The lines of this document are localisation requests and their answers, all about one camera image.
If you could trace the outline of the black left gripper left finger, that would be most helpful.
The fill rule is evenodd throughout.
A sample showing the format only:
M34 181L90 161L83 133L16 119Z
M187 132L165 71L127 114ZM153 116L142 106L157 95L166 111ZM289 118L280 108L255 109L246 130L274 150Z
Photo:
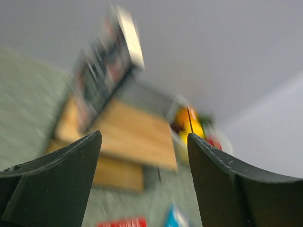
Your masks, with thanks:
M0 173L2 227L80 227L100 154L100 131Z

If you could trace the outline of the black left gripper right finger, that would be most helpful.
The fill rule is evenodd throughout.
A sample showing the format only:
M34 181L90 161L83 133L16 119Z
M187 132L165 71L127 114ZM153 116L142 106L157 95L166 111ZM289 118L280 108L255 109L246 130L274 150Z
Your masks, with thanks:
M303 181L252 166L189 134L187 150L204 227L300 227Z

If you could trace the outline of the blue comic cover book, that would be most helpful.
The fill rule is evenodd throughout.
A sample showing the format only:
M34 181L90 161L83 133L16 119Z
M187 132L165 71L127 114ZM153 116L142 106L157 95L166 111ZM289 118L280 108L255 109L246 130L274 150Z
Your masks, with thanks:
M172 205L168 210L163 226L192 227L193 225L187 216L176 205Z

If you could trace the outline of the red 13-storey treehouse book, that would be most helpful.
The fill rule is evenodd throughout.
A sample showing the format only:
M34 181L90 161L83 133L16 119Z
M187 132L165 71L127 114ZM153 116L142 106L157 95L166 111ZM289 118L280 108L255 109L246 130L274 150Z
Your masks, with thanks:
M98 223L96 227L147 227L145 217L137 216Z

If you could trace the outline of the dark grey cover book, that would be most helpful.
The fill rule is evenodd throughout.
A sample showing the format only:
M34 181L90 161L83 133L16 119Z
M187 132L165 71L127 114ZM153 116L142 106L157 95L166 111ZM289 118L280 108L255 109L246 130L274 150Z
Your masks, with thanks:
M144 68L132 15L123 7L112 6L101 21L100 32L92 40L90 50L80 53L74 68L79 131L87 132L123 83Z

